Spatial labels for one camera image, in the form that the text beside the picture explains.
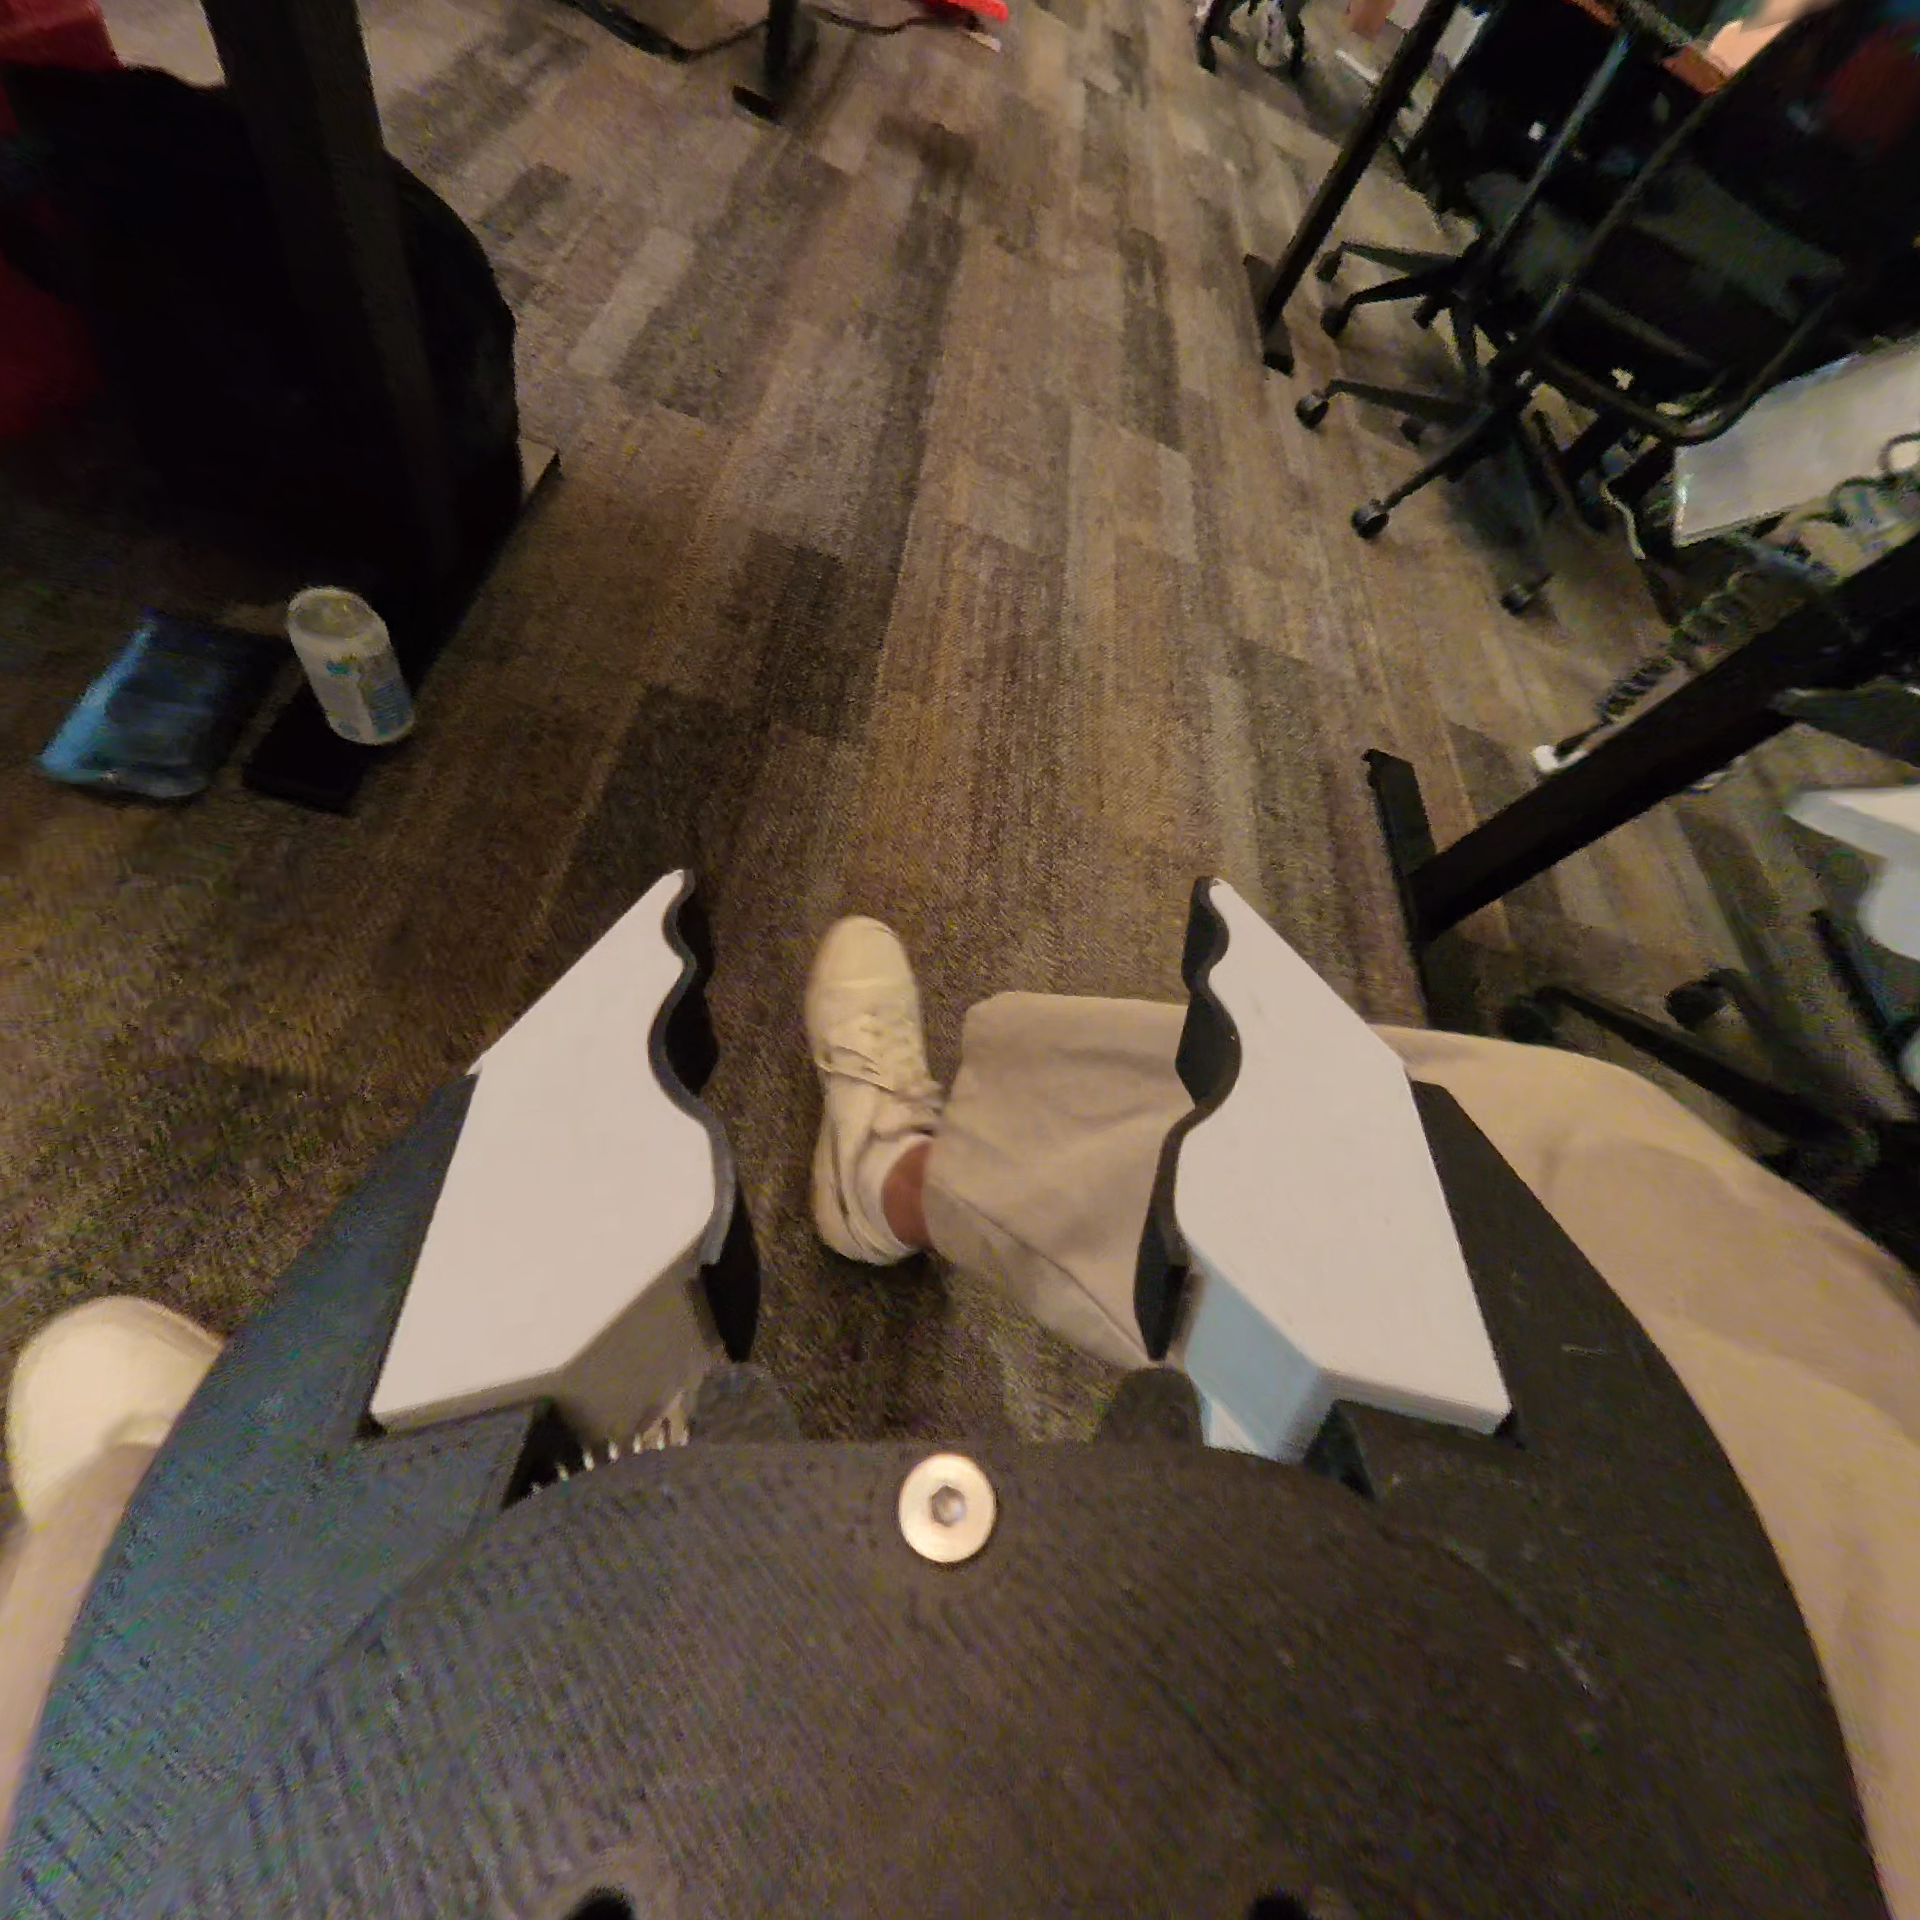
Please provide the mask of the person's white shoe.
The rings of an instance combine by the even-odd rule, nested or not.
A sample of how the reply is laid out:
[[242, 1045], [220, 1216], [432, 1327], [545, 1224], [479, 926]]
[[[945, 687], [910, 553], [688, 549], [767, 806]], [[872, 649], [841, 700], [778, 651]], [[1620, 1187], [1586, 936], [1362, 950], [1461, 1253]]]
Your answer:
[[826, 928], [807, 976], [805, 1035], [820, 1089], [816, 1233], [845, 1260], [900, 1264], [930, 1246], [926, 1176], [944, 1093], [926, 1057], [914, 968], [884, 924], [850, 917]]
[[154, 1451], [223, 1342], [138, 1297], [62, 1312], [16, 1358], [6, 1387], [6, 1473], [25, 1523], [42, 1523], [116, 1448]]

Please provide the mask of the blue packet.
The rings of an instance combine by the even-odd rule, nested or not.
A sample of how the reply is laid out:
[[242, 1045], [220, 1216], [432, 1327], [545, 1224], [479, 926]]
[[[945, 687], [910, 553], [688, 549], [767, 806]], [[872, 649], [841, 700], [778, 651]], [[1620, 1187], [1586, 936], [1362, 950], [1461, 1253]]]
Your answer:
[[289, 654], [282, 637], [150, 609], [36, 765], [108, 800], [189, 801], [221, 773]]

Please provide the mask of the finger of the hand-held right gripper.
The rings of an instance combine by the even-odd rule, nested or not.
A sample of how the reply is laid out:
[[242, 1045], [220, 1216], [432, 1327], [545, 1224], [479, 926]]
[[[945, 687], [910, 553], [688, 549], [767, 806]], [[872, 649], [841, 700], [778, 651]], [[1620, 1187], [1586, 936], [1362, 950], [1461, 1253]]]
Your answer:
[[1918, 783], [1807, 788], [1788, 814], [1869, 862], [1865, 933], [1918, 933]]

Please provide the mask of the person's left leg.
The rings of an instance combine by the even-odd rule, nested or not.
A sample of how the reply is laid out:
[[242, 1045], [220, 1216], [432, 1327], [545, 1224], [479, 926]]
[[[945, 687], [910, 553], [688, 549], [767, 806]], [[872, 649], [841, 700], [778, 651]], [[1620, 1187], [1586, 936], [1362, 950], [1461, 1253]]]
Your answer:
[[1, 1563], [1, 1835], [79, 1607], [158, 1448], [119, 1444], [6, 1536]]

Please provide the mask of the black backpack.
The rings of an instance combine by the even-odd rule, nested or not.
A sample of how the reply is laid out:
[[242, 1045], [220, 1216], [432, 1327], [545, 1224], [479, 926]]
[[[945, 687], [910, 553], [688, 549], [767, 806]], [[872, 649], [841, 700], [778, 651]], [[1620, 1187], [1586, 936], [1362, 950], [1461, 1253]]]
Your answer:
[[[149, 65], [4, 63], [4, 261], [74, 296], [149, 467], [198, 505], [334, 534], [369, 454], [329, 392], [245, 117]], [[489, 544], [520, 503], [516, 324], [460, 214], [389, 159], [454, 487]]]

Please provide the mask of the person's white right shoe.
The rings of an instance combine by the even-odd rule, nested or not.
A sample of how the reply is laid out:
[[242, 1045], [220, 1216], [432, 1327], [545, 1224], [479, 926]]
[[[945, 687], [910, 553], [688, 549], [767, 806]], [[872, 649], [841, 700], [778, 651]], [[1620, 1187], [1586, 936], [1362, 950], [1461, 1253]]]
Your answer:
[[805, 1035], [820, 1089], [816, 1233], [845, 1260], [900, 1264], [930, 1246], [926, 1176], [944, 1093], [926, 1057], [914, 968], [884, 924], [850, 917], [826, 928], [807, 976]]

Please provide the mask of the black desk leg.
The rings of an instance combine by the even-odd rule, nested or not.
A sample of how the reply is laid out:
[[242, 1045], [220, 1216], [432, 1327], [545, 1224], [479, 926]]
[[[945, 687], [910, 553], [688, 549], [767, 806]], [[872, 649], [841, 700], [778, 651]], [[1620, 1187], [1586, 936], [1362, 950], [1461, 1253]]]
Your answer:
[[1783, 614], [1702, 675], [1601, 733], [1558, 773], [1437, 848], [1412, 765], [1365, 753], [1407, 949], [1789, 726], [1813, 726], [1914, 765], [1918, 556], [1906, 542]]
[[464, 553], [416, 277], [360, 12], [351, 1], [202, 1], [272, 199], [296, 310], [369, 469], [348, 496], [369, 564], [351, 584], [389, 619], [400, 671], [434, 675], [559, 454], [520, 439], [497, 539]]
[[1386, 135], [1429, 68], [1437, 41], [1444, 37], [1458, 1], [1423, 1], [1386, 59], [1366, 96], [1333, 164], [1316, 185], [1308, 207], [1288, 233], [1284, 248], [1266, 269], [1254, 295], [1254, 323], [1261, 366], [1284, 377], [1294, 375], [1295, 350], [1288, 336], [1287, 308], [1294, 292], [1318, 259], [1333, 225], [1353, 199], [1360, 180], [1385, 147]]

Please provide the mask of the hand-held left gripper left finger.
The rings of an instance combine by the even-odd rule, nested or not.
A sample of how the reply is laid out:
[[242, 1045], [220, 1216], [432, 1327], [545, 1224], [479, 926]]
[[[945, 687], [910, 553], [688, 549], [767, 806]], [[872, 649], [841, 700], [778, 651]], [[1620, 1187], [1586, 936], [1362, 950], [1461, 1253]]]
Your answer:
[[543, 1404], [583, 1448], [669, 1444], [746, 1359], [759, 1253], [726, 1129], [713, 936], [668, 871], [469, 1069], [369, 1417]]

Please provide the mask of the black office chair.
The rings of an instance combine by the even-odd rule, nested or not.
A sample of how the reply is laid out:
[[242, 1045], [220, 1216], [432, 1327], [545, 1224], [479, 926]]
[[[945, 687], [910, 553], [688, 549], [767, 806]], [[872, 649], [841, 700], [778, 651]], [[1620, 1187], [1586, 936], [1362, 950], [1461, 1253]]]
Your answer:
[[1444, 419], [1446, 440], [1351, 511], [1362, 542], [1434, 481], [1453, 481], [1518, 436], [1549, 388], [1668, 451], [1713, 440], [1806, 371], [1914, 244], [1914, 4], [1821, 4], [1733, 76], [1677, 108], [1622, 179], [1561, 185], [1566, 159], [1612, 108], [1576, 117], [1533, 175], [1461, 179], [1476, 244], [1418, 286], [1482, 336], [1471, 397], [1425, 397], [1333, 380], [1337, 396], [1391, 405], [1406, 424]]

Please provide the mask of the person's white left shoe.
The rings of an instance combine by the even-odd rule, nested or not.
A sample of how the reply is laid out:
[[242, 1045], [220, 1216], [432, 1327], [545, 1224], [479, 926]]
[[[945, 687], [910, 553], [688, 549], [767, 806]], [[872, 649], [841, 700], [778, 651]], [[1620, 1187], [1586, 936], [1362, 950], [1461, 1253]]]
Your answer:
[[116, 1448], [154, 1451], [223, 1342], [138, 1297], [62, 1312], [16, 1358], [6, 1387], [6, 1473], [25, 1523], [42, 1523]]

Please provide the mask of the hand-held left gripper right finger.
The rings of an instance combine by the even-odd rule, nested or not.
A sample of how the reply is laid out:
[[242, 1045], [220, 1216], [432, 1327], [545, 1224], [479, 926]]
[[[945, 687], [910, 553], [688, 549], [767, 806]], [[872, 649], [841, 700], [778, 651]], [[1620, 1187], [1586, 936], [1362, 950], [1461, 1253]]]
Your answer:
[[1401, 1056], [1221, 878], [1190, 888], [1136, 1260], [1148, 1358], [1214, 1448], [1305, 1459], [1329, 1409], [1490, 1435], [1511, 1398]]

